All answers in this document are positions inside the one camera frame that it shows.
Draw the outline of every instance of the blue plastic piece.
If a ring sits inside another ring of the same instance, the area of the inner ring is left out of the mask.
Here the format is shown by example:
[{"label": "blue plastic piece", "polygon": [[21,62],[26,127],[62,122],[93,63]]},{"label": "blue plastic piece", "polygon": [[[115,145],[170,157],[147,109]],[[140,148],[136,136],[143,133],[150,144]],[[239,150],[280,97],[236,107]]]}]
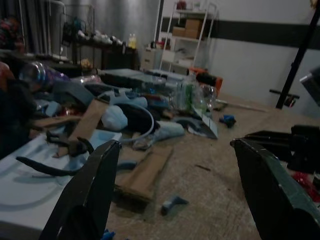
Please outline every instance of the blue plastic piece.
[{"label": "blue plastic piece", "polygon": [[116,171],[121,171],[121,170],[133,170],[137,166],[137,161],[123,161],[119,162],[118,165],[116,166]]},{"label": "blue plastic piece", "polygon": [[232,128],[237,121],[233,115],[223,115],[223,117],[219,118],[219,122],[226,124],[228,128]]},{"label": "blue plastic piece", "polygon": [[116,235],[116,233],[114,231],[109,231],[108,229],[106,229],[104,231],[104,234],[103,234],[101,240],[112,240],[115,235]]},{"label": "blue plastic piece", "polygon": [[170,199],[166,200],[161,207],[161,214],[167,215],[170,210],[177,204],[188,204],[189,202],[178,195],[173,195]]}]

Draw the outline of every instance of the cardboard piece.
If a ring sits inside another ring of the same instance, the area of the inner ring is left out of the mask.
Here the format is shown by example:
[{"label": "cardboard piece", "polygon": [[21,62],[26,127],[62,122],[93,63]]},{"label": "cardboard piece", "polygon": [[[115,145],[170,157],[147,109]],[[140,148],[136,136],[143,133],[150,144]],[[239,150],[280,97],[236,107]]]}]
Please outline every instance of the cardboard piece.
[{"label": "cardboard piece", "polygon": [[[106,111],[109,105],[99,100],[92,100],[81,120],[75,127],[73,133],[70,135],[69,140],[77,140],[77,137],[90,139],[94,130],[96,129],[101,116]],[[55,158],[60,158],[68,154],[67,147],[59,147]]]},{"label": "cardboard piece", "polygon": [[155,193],[156,179],[172,152],[172,146],[153,147],[152,152],[115,188],[131,198],[150,202]]},{"label": "cardboard piece", "polygon": [[68,122],[78,122],[81,116],[56,116],[35,120],[33,125],[39,128],[51,128],[64,125]]},{"label": "cardboard piece", "polygon": [[185,23],[185,30],[201,31],[203,20],[201,19],[187,19]]},{"label": "cardboard piece", "polygon": [[133,150],[129,146],[123,146],[120,152],[119,160],[121,161],[136,161],[138,164],[151,153],[151,148],[146,151]]},{"label": "cardboard piece", "polygon": [[189,39],[198,39],[200,36],[200,32],[198,30],[185,30],[184,36]]}]

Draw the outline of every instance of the white wall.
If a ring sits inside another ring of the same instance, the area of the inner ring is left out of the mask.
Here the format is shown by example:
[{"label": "white wall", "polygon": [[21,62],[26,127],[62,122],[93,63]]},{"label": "white wall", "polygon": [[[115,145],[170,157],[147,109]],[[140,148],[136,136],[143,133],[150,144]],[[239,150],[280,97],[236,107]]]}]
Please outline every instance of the white wall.
[{"label": "white wall", "polygon": [[[314,11],[308,0],[213,0],[218,6],[218,18],[281,24],[309,24]],[[163,16],[171,16],[174,0],[164,0]],[[209,50],[209,72],[224,78],[221,91],[274,107],[291,63],[298,49],[244,41],[213,39]],[[299,78],[320,65],[320,51],[308,50],[300,65],[290,93],[300,99],[285,111],[320,118],[320,108],[299,83]]]}]

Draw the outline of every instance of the drawer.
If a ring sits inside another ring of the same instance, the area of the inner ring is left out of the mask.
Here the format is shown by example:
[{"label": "drawer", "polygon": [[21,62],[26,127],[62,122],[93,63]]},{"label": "drawer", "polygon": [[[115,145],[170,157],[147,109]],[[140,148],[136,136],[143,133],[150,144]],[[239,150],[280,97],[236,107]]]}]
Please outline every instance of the drawer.
[{"label": "drawer", "polygon": [[156,50],[151,48],[146,48],[142,53],[142,59],[153,60],[156,56]]},{"label": "drawer", "polygon": [[152,70],[154,69],[154,66],[149,64],[147,61],[142,61],[141,62],[141,66],[140,66],[143,70]]},{"label": "drawer", "polygon": [[142,64],[151,65],[152,68],[154,68],[155,60],[154,59],[143,58],[143,59],[141,59],[141,65]]}]

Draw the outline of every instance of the black pole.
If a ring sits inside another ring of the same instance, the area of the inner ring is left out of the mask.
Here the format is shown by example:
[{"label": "black pole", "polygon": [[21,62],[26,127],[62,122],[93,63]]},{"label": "black pole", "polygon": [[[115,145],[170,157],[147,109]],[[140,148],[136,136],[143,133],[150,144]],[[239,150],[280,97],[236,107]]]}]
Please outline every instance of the black pole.
[{"label": "black pole", "polygon": [[282,109],[284,106],[286,97],[289,93],[289,90],[291,88],[292,83],[294,82],[294,79],[295,79],[295,76],[296,76],[297,71],[299,69],[299,66],[301,64],[301,61],[304,58],[304,55],[308,49],[309,43],[310,43],[312,36],[315,32],[315,29],[317,27],[317,23],[318,23],[319,18],[320,18],[320,0],[318,0],[316,3],[315,12],[314,12],[312,20],[310,22],[308,32],[306,33],[306,35],[305,35],[305,37],[299,47],[299,50],[295,56],[295,59],[294,59],[293,63],[291,64],[291,70],[290,70],[289,75],[285,81],[285,84],[283,86],[279,100],[275,106],[277,109]]}]

